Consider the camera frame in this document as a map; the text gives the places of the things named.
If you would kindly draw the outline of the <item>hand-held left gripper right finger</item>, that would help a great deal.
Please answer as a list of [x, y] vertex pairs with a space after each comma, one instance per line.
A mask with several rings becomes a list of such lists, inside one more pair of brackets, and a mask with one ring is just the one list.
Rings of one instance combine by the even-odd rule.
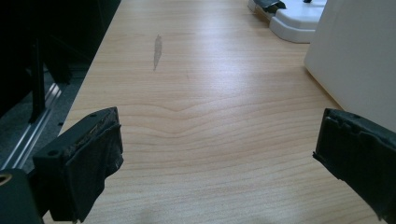
[[313, 157], [357, 192], [379, 219], [396, 223], [396, 133], [327, 108]]

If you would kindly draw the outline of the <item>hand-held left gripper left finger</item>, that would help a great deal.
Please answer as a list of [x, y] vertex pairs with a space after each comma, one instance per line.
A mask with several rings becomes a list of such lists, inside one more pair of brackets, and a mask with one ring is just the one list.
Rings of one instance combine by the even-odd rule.
[[34, 174], [45, 187], [42, 212], [55, 221], [84, 221], [105, 188], [106, 178], [123, 163], [118, 109], [91, 113], [40, 149]]

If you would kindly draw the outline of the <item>black metal stand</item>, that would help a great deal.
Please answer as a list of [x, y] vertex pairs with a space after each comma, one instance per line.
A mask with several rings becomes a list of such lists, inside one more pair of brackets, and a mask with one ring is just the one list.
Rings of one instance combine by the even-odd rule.
[[35, 37], [33, 39], [31, 44], [33, 106], [29, 119], [30, 123], [34, 123], [46, 108], [44, 66], [47, 66], [56, 83], [69, 83], [71, 72], [65, 58], [62, 56], [64, 49], [64, 43], [54, 36]]

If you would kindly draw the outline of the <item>large white box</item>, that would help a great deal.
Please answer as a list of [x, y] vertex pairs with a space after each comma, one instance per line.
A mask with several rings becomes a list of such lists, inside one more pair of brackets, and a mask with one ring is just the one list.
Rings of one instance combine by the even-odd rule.
[[396, 0], [328, 0], [304, 64], [345, 111], [396, 132]]

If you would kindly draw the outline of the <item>white plastic base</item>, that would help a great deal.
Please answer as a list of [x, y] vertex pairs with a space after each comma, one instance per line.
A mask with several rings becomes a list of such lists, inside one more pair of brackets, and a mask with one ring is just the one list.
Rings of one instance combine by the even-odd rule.
[[318, 21], [327, 0], [281, 0], [286, 9], [276, 13], [265, 12], [253, 0], [247, 7], [269, 24], [269, 29], [283, 40], [293, 43], [309, 43], [316, 31]]

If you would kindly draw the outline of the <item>black clip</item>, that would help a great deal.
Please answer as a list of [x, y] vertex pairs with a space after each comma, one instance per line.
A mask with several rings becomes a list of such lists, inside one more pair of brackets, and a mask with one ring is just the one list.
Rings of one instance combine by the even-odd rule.
[[265, 12], [276, 13], [279, 9], [286, 9], [286, 5], [281, 0], [253, 0]]

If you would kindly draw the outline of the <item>aluminium floor rail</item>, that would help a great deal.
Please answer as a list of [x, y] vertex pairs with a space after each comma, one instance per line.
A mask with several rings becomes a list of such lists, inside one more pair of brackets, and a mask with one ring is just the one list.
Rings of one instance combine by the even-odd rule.
[[36, 121], [29, 123], [17, 145], [0, 165], [0, 170], [21, 169], [32, 153], [35, 143], [50, 119], [53, 108], [62, 94], [61, 88], [53, 83], [45, 95], [45, 108]]

